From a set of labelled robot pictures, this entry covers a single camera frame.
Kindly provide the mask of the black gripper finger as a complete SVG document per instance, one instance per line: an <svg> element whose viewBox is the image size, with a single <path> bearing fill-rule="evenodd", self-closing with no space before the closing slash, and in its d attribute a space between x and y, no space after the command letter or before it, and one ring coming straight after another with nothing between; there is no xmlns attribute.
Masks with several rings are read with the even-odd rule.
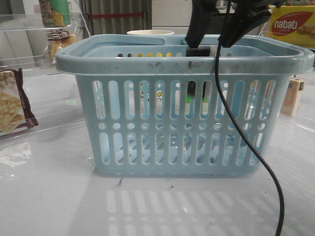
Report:
<svg viewBox="0 0 315 236"><path fill-rule="evenodd" d="M219 44L224 48L230 48L248 32L268 22L270 5L277 8L283 5L282 0L235 0L234 3L234 13L227 15L219 37Z"/></svg>
<svg viewBox="0 0 315 236"><path fill-rule="evenodd" d="M211 17L219 13L216 0L192 0L190 24L185 41L190 48L197 48L211 24Z"/></svg>

